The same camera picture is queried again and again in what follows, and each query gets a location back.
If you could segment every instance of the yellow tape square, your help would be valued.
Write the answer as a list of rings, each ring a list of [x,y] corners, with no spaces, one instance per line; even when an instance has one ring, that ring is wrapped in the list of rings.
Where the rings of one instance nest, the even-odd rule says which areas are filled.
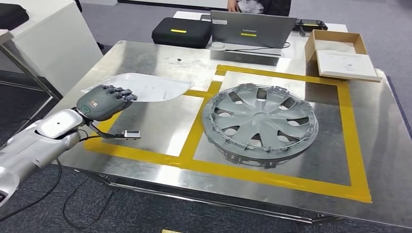
[[[363,158],[361,153],[361,147],[359,145],[358,140],[355,116],[353,114],[353,108],[350,99],[348,81],[221,65],[217,67],[215,74],[224,76],[227,71],[300,80],[309,83],[319,83],[336,86],[338,90],[339,108],[342,119],[343,139],[346,149],[346,158],[348,163],[351,185],[348,186],[335,183],[328,183],[282,174],[273,174],[264,171],[250,170],[246,168],[228,166],[218,163],[194,160],[193,157],[203,133],[201,110],[198,112],[195,118],[195,121],[189,132],[189,136],[186,139],[185,144],[178,157],[104,143],[101,141],[101,139],[98,138],[86,141],[84,143],[85,149],[94,152],[110,154],[117,157],[139,160],[148,163],[156,163],[160,165],[169,165],[179,167],[182,169],[209,173],[217,176],[224,176],[256,183],[269,184],[284,188],[357,200],[367,203],[372,202],[366,179],[365,169],[363,166]],[[200,107],[200,109],[203,109],[207,101],[219,92],[221,84],[221,82],[212,81],[208,91],[205,92],[189,90],[185,93],[185,95],[203,98],[203,102]],[[120,114],[116,114],[111,119],[102,122],[99,125],[99,128],[104,132],[109,131],[109,129],[114,124],[119,115]]]

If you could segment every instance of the metal tabletop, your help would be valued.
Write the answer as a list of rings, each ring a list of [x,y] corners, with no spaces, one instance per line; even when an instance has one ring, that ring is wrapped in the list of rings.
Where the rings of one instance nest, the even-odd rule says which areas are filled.
[[[251,61],[265,65],[251,64],[249,63]],[[279,184],[275,186],[262,179],[254,182],[253,178],[249,177],[230,178],[223,173],[224,171],[201,172],[182,169],[179,165],[167,166],[109,155],[123,151],[123,153],[129,153],[123,157],[143,156],[134,154],[136,153],[134,150],[117,149],[116,145],[119,145],[119,148],[139,148],[139,151],[150,151],[172,157],[179,156],[182,148],[185,147],[187,137],[191,134],[191,127],[196,121],[203,101],[200,97],[190,95],[165,102],[133,104],[117,116],[113,126],[109,129],[111,132],[126,129],[141,130],[141,140],[105,141],[106,144],[114,145],[108,147],[111,149],[102,149],[105,153],[86,150],[83,144],[78,144],[61,156],[61,163],[64,166],[94,173],[169,185],[185,190],[200,190],[334,216],[412,228],[412,221],[409,221],[412,199],[408,198],[412,193],[412,174],[410,173],[412,141],[383,73],[381,73],[382,83],[351,81],[348,86],[350,94],[345,94],[338,92],[337,89],[340,87],[334,85],[280,78],[279,75],[267,77],[262,74],[253,74],[253,72],[240,72],[236,69],[226,72],[224,76],[216,75],[218,65],[297,75],[305,75],[307,69],[304,57],[277,60],[270,57],[259,58],[245,54],[234,56],[210,50],[120,41],[76,84],[51,113],[73,107],[82,95],[82,89],[110,76],[127,72],[193,80],[192,90],[194,92],[206,92],[212,89],[212,81],[221,82],[221,86],[217,86],[220,90],[240,83],[282,86],[309,101],[319,120],[319,134],[315,142],[303,154],[279,163],[271,169],[235,164],[226,160],[223,154],[208,142],[205,135],[202,135],[195,148],[193,159],[217,163],[222,165],[221,167],[234,167],[234,171],[245,168],[250,170],[248,172],[279,174],[279,177],[303,178],[316,181],[315,183],[309,182],[306,187],[298,187],[288,183],[294,180],[286,179],[283,183],[271,181]],[[268,72],[267,74],[273,76],[274,73]],[[343,97],[349,96],[351,104],[346,101],[347,99],[345,102],[342,101]],[[343,123],[342,111],[354,116],[353,128],[350,132],[346,132],[350,134],[343,133],[343,128],[351,126],[350,122]],[[356,143],[348,150],[345,141]],[[362,159],[360,161],[348,160],[348,158],[353,158],[351,153],[356,152],[357,142],[359,142],[360,149],[358,149],[361,151],[363,164]],[[366,183],[361,176],[363,171],[366,174],[369,189],[367,186],[355,187],[353,193],[359,191],[365,194],[367,192],[367,195],[358,200],[356,197],[351,197],[350,193],[344,198],[337,197],[342,186],[357,186],[359,183]],[[357,173],[360,176],[350,177],[350,173]],[[324,191],[310,192],[311,184],[314,186],[321,184],[319,188],[322,189],[324,183],[333,183],[334,186],[331,186],[328,192],[336,195],[320,194]]]

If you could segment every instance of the plastic sheet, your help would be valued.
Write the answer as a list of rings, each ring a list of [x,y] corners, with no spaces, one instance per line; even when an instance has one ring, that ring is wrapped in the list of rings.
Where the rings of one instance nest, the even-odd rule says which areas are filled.
[[[124,73],[93,85],[82,92],[87,93],[101,84],[130,89],[133,94],[137,95],[136,102],[159,102],[183,95],[193,85],[193,82],[146,74]]]

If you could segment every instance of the white robotic arm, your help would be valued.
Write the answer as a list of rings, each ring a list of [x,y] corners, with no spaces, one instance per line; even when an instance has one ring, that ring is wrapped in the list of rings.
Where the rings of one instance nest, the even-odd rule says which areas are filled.
[[[130,90],[100,85],[82,96],[76,107],[36,121],[7,141],[0,149],[0,208],[22,182],[80,141],[78,127],[87,125],[106,139],[139,139],[139,131],[108,134],[92,122],[110,119],[137,97]]]

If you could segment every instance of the robot finger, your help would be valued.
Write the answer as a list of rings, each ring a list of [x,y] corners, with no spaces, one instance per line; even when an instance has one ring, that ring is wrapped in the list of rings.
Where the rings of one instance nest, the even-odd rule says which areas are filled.
[[[116,88],[112,85],[109,85],[108,88],[106,89],[106,92],[109,94],[114,94],[116,92]]]
[[[128,96],[125,96],[124,99],[125,99],[126,101],[133,101],[133,100],[137,100],[137,96],[135,96],[135,95],[133,95],[133,94],[130,94],[130,95],[128,95]]]
[[[120,92],[115,92],[113,95],[114,95],[115,98],[117,98],[118,100],[123,98],[123,96],[121,95]]]
[[[115,87],[115,91],[122,92],[122,91],[124,91],[124,89],[121,88],[121,87]]]
[[[120,91],[120,93],[121,93],[121,95],[123,95],[123,96],[128,96],[128,95],[130,95],[130,94],[132,93],[132,91],[129,90],[129,89],[126,89],[126,90]]]

